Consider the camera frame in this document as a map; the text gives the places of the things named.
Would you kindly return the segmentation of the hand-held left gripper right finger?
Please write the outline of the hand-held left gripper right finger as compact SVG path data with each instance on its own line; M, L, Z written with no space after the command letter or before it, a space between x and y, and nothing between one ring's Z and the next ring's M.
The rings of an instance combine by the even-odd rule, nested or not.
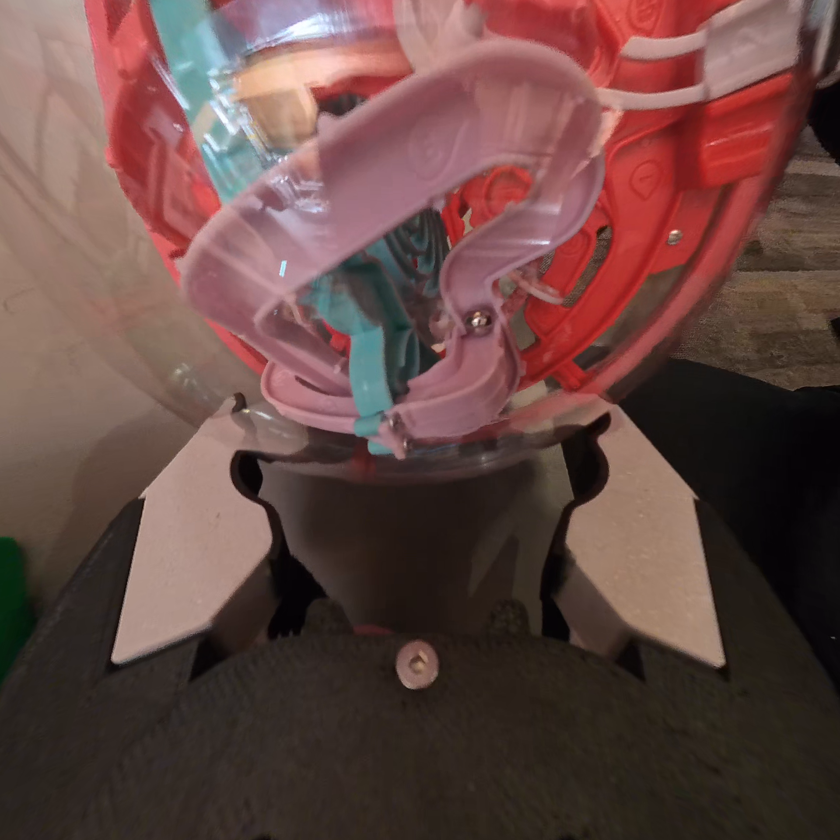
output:
M620 407L597 440L604 487L573 509L570 567L554 597L570 642L616 659L648 642L726 664L697 497Z

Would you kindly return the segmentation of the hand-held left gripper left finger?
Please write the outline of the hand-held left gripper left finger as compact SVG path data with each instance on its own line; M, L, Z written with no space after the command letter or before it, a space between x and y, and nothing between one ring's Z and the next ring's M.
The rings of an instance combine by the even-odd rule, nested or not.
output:
M254 433L245 398L228 398L141 495L111 662L127 665L207 636L225 655L258 643L277 605L277 526L236 477Z

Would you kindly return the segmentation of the clear red maze ball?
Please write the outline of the clear red maze ball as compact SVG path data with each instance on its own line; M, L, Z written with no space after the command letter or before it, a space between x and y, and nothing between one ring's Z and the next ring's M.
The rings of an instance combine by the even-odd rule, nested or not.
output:
M84 2L107 160L272 416L583 424L729 273L838 2Z

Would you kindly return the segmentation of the green plastic bin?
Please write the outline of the green plastic bin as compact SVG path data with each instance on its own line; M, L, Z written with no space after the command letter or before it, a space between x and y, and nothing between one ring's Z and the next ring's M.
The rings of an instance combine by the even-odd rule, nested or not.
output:
M26 645L36 624L28 593L26 562L17 541L1 538L1 681Z

